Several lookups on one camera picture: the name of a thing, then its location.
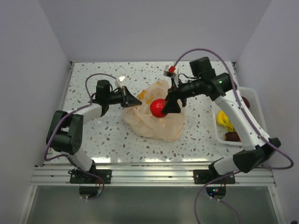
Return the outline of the banana print plastic bag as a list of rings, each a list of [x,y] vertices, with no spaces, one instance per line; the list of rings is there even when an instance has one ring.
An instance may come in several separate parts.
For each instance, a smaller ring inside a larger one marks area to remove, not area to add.
[[[137,135],[167,142],[175,141],[180,137],[185,122],[185,108],[180,101],[178,101],[180,113],[156,118],[150,112],[150,104],[154,100],[164,99],[169,88],[168,81],[160,79],[138,95],[137,98],[142,105],[124,109],[123,118]]]

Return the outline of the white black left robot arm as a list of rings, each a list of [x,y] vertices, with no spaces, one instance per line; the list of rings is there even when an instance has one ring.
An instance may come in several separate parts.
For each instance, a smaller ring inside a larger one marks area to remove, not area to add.
[[[100,80],[96,85],[94,96],[90,101],[71,112],[58,110],[54,113],[46,138],[45,161],[66,158],[75,170],[80,171],[80,177],[86,183],[92,183],[97,178],[94,161],[82,149],[84,124],[104,116],[110,105],[119,104],[123,108],[139,106],[140,100],[135,98],[126,86],[111,90],[107,80]]]

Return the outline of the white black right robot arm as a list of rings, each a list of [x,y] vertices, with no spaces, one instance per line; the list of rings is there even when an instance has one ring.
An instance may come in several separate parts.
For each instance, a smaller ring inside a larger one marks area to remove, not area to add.
[[[208,57],[189,63],[194,79],[182,83],[174,66],[166,66],[164,76],[171,78],[163,114],[180,113],[186,106],[186,100],[197,95],[206,95],[215,102],[228,116],[235,128],[243,150],[231,157],[220,158],[209,165],[208,178],[219,183],[225,175],[235,171],[248,173],[267,161],[275,152],[273,147],[280,147],[278,138],[271,138],[257,123],[245,105],[239,90],[228,73],[216,75]]]

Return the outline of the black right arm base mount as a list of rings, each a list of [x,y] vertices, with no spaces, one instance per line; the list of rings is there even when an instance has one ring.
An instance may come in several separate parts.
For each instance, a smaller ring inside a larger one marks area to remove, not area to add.
[[[219,175],[214,168],[215,162],[208,165],[207,169],[195,169],[193,170],[193,179],[195,184],[207,184],[208,182],[220,178],[216,184],[235,184],[235,176],[229,173],[228,177],[223,178],[223,175]]]

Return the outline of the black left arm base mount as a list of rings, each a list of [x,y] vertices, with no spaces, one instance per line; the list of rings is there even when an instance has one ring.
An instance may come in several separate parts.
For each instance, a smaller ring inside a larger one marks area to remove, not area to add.
[[[97,169],[93,164],[89,171],[74,168],[68,171],[71,184],[110,184],[112,170]]]

